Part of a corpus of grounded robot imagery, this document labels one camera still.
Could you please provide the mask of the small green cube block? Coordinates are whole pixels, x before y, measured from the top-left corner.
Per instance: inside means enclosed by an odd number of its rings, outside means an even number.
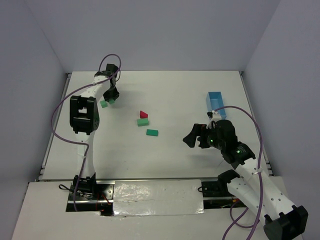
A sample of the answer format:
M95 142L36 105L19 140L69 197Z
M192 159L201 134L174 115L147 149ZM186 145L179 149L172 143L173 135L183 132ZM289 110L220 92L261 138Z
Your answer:
M102 108L108 107L108 103L105 100L101 100L100 101L100 105L101 105Z

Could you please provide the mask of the blue plastic box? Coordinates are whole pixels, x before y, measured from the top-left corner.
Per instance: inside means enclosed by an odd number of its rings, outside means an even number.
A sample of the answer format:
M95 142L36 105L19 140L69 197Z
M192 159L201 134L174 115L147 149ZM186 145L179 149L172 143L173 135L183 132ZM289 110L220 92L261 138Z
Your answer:
M206 97L207 116L212 118L212 112L215 109L222 108L224 106L222 93L220 91L208 92Z

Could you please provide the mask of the dark green rectangular block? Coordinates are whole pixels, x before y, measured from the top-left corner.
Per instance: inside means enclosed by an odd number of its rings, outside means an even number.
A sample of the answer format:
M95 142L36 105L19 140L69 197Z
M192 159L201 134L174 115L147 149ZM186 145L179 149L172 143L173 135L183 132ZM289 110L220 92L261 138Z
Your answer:
M157 137L159 135L159 131L156 130L156 129L147 129L146 130L146 135L147 136Z

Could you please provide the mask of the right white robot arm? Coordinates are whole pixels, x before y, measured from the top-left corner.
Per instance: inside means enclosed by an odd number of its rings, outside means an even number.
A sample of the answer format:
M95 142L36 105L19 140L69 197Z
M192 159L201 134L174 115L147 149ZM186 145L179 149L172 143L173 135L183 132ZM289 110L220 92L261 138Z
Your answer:
M232 167L217 177L220 189L238 198L259 218L268 239L292 240L305 232L309 216L305 207L289 200L258 166L255 154L238 140L229 120L209 125L196 123L183 142L190 148L199 142L202 149L220 150Z

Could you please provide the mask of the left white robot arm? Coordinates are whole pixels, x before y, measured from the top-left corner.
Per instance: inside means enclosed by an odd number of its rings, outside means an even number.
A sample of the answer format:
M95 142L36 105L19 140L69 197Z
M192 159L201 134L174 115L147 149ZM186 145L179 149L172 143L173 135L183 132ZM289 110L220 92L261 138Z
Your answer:
M108 63L105 70L98 71L92 86L69 100L69 123L77 142L77 173L82 179L91 179L96 171L93 161L93 141L100 125L98 101L102 106L113 104L120 93L116 88L119 67Z

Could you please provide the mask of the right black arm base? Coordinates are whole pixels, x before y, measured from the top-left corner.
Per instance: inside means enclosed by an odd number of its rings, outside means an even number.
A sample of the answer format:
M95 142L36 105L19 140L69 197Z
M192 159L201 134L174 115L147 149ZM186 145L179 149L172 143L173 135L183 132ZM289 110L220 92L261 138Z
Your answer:
M216 180L202 181L197 191L202 193L204 209L230 208L233 203L239 201L227 189L227 184L239 177L240 175L234 170L227 170L221 173Z

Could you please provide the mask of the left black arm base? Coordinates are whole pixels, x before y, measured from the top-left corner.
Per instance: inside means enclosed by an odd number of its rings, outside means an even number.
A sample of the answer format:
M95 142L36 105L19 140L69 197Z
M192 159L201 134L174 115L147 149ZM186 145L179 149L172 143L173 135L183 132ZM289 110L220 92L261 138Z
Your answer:
M97 181L96 177L79 178L76 175L70 186L60 184L67 191L67 212L98 212L102 216L113 215L115 184Z

